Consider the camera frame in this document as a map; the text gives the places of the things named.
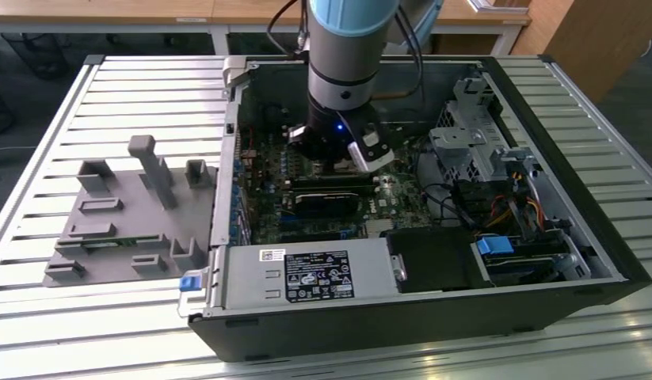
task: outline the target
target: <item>side panel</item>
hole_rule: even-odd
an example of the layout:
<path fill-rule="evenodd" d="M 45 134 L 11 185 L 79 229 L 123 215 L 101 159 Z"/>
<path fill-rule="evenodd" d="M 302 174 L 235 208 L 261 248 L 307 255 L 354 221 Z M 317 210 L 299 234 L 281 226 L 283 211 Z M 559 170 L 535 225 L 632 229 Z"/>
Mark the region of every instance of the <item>side panel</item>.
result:
<path fill-rule="evenodd" d="M 228 362 L 540 330 L 625 284 L 203 319 L 190 327 Z"/>

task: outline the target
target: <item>blue release tab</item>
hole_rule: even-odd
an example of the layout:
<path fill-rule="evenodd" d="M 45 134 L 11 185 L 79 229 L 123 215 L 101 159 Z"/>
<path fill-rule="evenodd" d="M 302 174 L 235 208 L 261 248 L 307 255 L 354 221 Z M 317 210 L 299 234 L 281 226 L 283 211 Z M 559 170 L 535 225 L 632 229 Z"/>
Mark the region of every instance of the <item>blue release tab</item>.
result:
<path fill-rule="evenodd" d="M 513 253 L 512 242 L 505 236 L 485 236 L 476 242 L 481 255 L 502 255 Z"/>
<path fill-rule="evenodd" d="M 179 291 L 199 291 L 200 275 L 186 275 L 179 279 Z"/>

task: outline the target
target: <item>aluminum extrusion table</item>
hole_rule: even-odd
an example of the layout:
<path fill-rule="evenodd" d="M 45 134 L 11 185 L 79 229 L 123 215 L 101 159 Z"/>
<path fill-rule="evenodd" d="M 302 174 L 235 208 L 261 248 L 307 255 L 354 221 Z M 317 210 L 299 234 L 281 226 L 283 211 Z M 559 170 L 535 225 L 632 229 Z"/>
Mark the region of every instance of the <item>aluminum extrusion table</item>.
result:
<path fill-rule="evenodd" d="M 652 169 L 552 63 L 498 60 L 652 276 Z M 170 167 L 216 165 L 223 57 L 84 65 L 0 214 L 0 378 L 621 378 L 652 374 L 652 285 L 543 332 L 223 363 L 176 314 L 178 280 L 43 288 L 85 158 L 138 169 L 151 134 Z M 505 121 L 521 145 L 525 136 Z"/>

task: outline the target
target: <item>power supply label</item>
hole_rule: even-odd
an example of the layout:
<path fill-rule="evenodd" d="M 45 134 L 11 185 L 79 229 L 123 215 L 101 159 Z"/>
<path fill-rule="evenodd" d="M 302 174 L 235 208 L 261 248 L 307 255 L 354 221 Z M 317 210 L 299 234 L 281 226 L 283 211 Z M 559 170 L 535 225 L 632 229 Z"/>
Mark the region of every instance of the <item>power supply label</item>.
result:
<path fill-rule="evenodd" d="M 286 254 L 283 263 L 289 302 L 326 301 L 354 297 L 354 283 L 346 251 Z"/>

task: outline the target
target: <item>wooden desk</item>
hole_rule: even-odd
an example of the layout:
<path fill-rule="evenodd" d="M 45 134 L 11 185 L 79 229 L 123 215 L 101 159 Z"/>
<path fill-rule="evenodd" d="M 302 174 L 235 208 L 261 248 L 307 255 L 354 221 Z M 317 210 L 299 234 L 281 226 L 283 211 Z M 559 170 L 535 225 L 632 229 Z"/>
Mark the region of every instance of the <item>wooden desk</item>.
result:
<path fill-rule="evenodd" d="M 652 0 L 533 0 L 513 54 L 553 57 L 593 102 L 652 38 Z"/>
<path fill-rule="evenodd" d="M 214 1 L 0 0 L 0 32 L 208 32 Z"/>
<path fill-rule="evenodd" d="M 215 0 L 211 35 L 215 54 L 228 55 L 227 34 L 265 32 L 275 12 L 286 0 Z M 489 34 L 498 39 L 494 55 L 510 51 L 520 29 L 529 23 L 527 15 L 476 13 L 466 0 L 445 0 L 432 34 Z M 275 32 L 295 32 L 299 24 L 299 6 L 295 4 L 278 20 Z"/>

